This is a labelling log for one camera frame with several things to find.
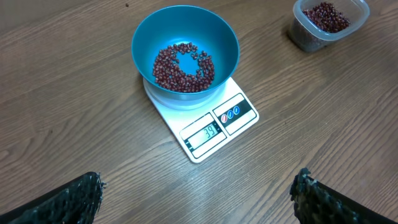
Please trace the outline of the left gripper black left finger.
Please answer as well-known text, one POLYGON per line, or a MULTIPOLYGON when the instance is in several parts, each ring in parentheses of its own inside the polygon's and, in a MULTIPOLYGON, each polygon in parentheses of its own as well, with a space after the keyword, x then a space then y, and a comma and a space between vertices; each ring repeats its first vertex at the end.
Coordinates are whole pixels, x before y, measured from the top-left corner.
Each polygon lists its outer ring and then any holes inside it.
POLYGON ((87 172, 1 215, 1 223, 93 223, 106 183, 87 172))

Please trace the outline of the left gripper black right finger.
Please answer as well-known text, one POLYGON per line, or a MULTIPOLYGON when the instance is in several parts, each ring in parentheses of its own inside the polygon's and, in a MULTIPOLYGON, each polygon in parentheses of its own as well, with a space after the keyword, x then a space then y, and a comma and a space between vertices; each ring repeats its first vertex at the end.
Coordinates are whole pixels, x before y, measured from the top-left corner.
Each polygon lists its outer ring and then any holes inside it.
POLYGON ((397 224, 311 178, 306 167, 294 178, 290 200, 301 224, 397 224))

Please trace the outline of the blue plastic bowl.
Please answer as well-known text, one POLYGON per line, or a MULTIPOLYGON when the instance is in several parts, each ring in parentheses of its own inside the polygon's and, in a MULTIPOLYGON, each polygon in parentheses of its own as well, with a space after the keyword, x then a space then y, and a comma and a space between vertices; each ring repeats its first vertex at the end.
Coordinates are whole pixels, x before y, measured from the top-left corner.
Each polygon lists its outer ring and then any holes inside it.
POLYGON ((161 94, 176 100, 197 100, 212 94, 235 72, 240 49, 234 30, 219 15, 197 6, 176 5, 153 12, 138 25, 131 54, 138 72, 161 94), (199 93, 177 93, 159 87, 152 75, 155 56, 168 45, 190 42, 212 56, 215 81, 199 93))

